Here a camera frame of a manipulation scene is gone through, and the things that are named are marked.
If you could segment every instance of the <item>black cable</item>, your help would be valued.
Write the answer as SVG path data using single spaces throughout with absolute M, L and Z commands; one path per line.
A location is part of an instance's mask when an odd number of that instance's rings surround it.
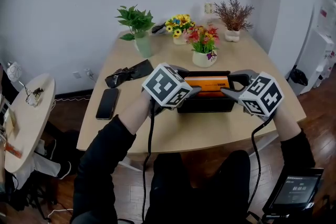
M 151 99 L 151 128 L 149 130 L 149 136 L 148 136 L 148 154 L 143 162 L 143 170 L 142 170 L 142 181 L 143 181 L 143 204 L 142 204 L 142 221 L 145 221 L 145 203 L 146 203 L 146 176 L 145 176 L 145 170 L 146 165 L 149 157 L 152 154 L 152 136 L 153 136 L 153 130 L 154 130 L 154 109 L 155 109 L 155 99 Z
M 256 153 L 256 157 L 257 157 L 257 161 L 258 161 L 258 169 L 259 169 L 259 173 L 258 173 L 258 179 L 257 179 L 257 184 L 256 184 L 256 187 L 254 188 L 254 191 L 253 191 L 253 194 L 251 196 L 251 199 L 250 201 L 248 202 L 248 207 L 247 209 L 250 207 L 251 205 L 251 202 L 254 198 L 254 195 L 256 194 L 256 191 L 257 191 L 257 188 L 258 188 L 258 184 L 259 184 L 259 180 L 260 180 L 260 176 L 261 176 L 261 164 L 260 164 L 260 158 L 259 158 L 259 153 L 258 153 L 258 148 L 257 148 L 257 145 L 256 145 L 256 142 L 254 140 L 254 135 L 259 132 L 262 128 L 264 128 L 268 123 L 271 122 L 271 120 L 273 119 L 273 116 L 274 116 L 274 113 L 267 119 L 267 121 L 265 121 L 263 124 L 261 124 L 260 126 L 258 126 L 257 128 L 255 128 L 252 132 L 252 135 L 251 135 L 251 139 L 252 139 L 252 145 L 253 145 L 253 148 L 254 148 L 254 151 Z

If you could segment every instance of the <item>black sleeve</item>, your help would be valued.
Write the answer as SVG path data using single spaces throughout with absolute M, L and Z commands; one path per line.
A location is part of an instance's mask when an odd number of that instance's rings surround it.
M 303 130 L 297 136 L 286 141 L 281 141 L 281 150 L 286 166 L 315 167 L 310 144 Z
M 73 224 L 117 223 L 111 174 L 134 140 L 118 116 L 99 131 L 78 166 Z

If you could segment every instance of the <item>wooden table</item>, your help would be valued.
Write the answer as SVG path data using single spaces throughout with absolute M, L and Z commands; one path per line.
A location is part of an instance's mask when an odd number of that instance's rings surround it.
M 15 113 L 17 133 L 12 133 L 8 142 L 22 152 L 22 157 L 17 158 L 6 151 L 5 169 L 10 173 L 18 171 L 31 157 L 48 121 L 55 98 L 55 80 L 49 74 L 39 75 L 26 86 L 31 91 L 40 87 L 44 92 L 35 108 L 26 103 L 25 89 L 20 91 L 10 106 Z
M 154 56 L 149 58 L 155 68 L 161 62 L 184 67 L 190 71 L 195 70 L 243 70 L 253 69 L 256 72 L 265 71 L 274 76 L 285 95 L 284 102 L 294 115 L 296 121 L 303 120 L 306 115 L 293 93 L 291 87 L 274 66 L 263 49 L 243 31 L 238 43 L 224 41 L 224 27 L 221 28 L 219 37 L 221 44 L 218 46 L 218 58 L 215 64 L 207 69 L 202 69 L 192 63 L 191 45 L 175 45 L 169 35 L 151 36 Z M 105 64 L 101 70 L 88 108 L 85 113 L 83 124 L 80 130 L 77 148 L 86 150 L 98 131 L 102 129 L 107 121 L 96 120 L 96 112 L 100 103 L 102 93 L 107 89 L 104 79 L 114 73 L 118 68 L 131 67 L 144 59 L 134 48 L 132 42 L 117 39 L 111 52 L 108 54 Z M 140 93 L 141 83 L 145 78 L 127 81 L 120 85 L 120 96 L 115 110 L 115 115 L 126 108 L 132 100 Z M 188 113 L 179 114 L 176 110 L 165 110 L 155 117 L 155 126 L 152 140 L 152 152 L 182 152 L 200 150 L 220 146 L 226 143 L 250 139 L 251 132 L 261 120 L 256 116 L 243 113 L 243 107 L 235 104 L 230 113 Z M 147 152 L 148 134 L 150 119 L 147 119 L 137 132 L 136 140 L 128 153 Z M 274 133 L 275 126 L 270 123 L 257 135 Z M 268 141 L 260 143 L 263 147 Z

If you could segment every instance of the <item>knee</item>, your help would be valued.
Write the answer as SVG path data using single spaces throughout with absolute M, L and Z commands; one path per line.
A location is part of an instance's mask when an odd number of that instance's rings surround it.
M 229 158 L 233 158 L 235 162 L 250 165 L 250 158 L 246 151 L 233 151 L 232 153 L 230 153 Z
M 164 154 L 159 154 L 154 161 L 154 172 L 156 169 L 159 167 L 171 167 L 175 166 L 177 164 L 182 163 L 182 158 L 180 153 L 164 153 Z

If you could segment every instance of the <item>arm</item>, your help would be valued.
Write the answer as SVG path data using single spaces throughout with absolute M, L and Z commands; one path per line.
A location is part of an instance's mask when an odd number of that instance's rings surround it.
M 314 167 L 315 161 L 305 133 L 285 104 L 281 104 L 274 116 L 280 140 L 283 160 L 287 166 Z
M 135 140 L 135 133 L 148 116 L 150 96 L 141 95 L 115 116 L 92 141 L 78 166 L 71 222 L 117 223 L 111 174 Z

